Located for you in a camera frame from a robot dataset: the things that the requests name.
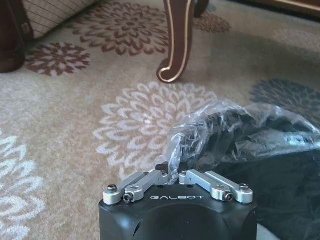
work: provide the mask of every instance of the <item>wooden chair leg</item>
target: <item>wooden chair leg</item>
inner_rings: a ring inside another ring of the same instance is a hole
[[[9,4],[0,0],[0,73],[19,69],[25,61],[24,45]]]
[[[176,81],[186,69],[192,46],[194,0],[164,0],[169,32],[169,54],[157,70],[165,83]]]
[[[209,5],[209,0],[198,0],[194,8],[194,17],[200,18]]]

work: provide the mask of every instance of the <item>patterned carpet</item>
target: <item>patterned carpet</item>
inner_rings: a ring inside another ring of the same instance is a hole
[[[106,186],[153,168],[171,126],[217,98],[320,126],[320,23],[211,0],[185,74],[164,84],[163,11],[161,0],[103,1],[0,75],[1,240],[99,239]]]

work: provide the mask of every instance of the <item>floor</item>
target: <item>floor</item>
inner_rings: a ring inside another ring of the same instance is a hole
[[[320,126],[320,23],[211,0],[187,70],[164,84],[163,10],[161,0],[103,1],[0,75],[2,240],[99,239],[106,186],[152,169],[171,126],[218,98],[279,105]]]

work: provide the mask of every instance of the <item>clear plastic wrap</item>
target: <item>clear plastic wrap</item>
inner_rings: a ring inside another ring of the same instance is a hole
[[[258,221],[280,239],[320,239],[320,130],[269,104],[209,103],[172,128],[169,183],[180,163],[249,183]]]

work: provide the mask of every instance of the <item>floral pattern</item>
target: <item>floral pattern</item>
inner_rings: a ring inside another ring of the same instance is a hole
[[[26,67],[35,73],[55,77],[85,69],[90,62],[90,54],[84,48],[58,42],[38,45],[27,56]]]
[[[82,43],[118,55],[164,54],[169,41],[166,14],[136,3],[103,2],[69,27]]]
[[[290,52],[312,62],[320,63],[320,35],[292,28],[274,31],[273,38]]]
[[[22,240],[28,236],[27,220],[45,209],[36,196],[43,179],[35,176],[36,165],[25,160],[27,148],[16,146],[16,136],[5,137],[0,128],[0,239]]]
[[[255,103],[283,107],[320,127],[320,92],[310,87],[274,78],[253,86],[250,94]]]
[[[114,103],[102,106],[103,127],[94,131],[99,154],[120,169],[124,178],[133,171],[149,170],[164,153],[169,129],[183,116],[217,99],[194,84],[139,83],[122,91]]]
[[[194,27],[207,33],[230,32],[231,25],[228,21],[215,14],[204,12],[201,17],[193,20]]]

